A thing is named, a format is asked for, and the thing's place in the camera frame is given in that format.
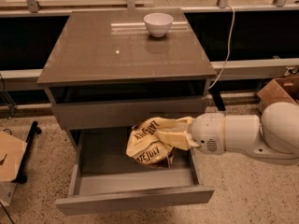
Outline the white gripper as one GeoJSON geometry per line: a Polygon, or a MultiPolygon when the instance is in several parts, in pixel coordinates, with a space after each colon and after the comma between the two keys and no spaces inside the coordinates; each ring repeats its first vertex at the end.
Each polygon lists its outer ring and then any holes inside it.
{"type": "Polygon", "coordinates": [[[176,119],[173,124],[158,131],[156,135],[165,144],[182,150],[199,147],[205,154],[220,155],[224,153],[224,115],[222,113],[205,113],[196,119],[184,117],[176,119]]]}

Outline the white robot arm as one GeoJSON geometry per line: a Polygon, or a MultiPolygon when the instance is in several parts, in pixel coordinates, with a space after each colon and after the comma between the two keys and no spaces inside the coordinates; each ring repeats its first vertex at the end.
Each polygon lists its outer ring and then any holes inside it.
{"type": "Polygon", "coordinates": [[[157,132],[171,146],[196,147],[209,155],[241,153],[279,165],[299,163],[299,105],[278,102],[257,115],[205,113],[175,128],[157,132]]]}

